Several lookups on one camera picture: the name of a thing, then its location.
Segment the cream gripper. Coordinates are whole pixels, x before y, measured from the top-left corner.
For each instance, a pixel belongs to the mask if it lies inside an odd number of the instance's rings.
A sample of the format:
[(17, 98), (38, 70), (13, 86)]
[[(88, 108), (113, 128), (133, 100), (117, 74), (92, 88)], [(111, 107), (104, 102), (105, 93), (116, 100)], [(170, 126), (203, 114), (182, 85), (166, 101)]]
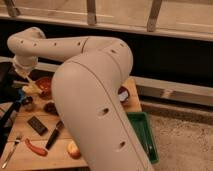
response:
[(15, 68), (15, 72), (22, 78), (27, 78), (34, 70), (34, 66), (23, 66), (17, 61), (13, 62), (13, 66)]

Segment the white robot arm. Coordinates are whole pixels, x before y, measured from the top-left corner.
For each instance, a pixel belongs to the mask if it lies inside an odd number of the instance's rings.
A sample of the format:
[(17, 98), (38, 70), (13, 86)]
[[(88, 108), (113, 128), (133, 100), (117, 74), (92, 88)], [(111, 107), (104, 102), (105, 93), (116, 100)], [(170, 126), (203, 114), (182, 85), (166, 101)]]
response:
[(46, 38), (31, 27), (11, 35), (16, 72), (31, 72), (40, 57), (60, 61), (52, 97), (91, 171), (154, 171), (120, 103), (133, 55), (113, 37)]

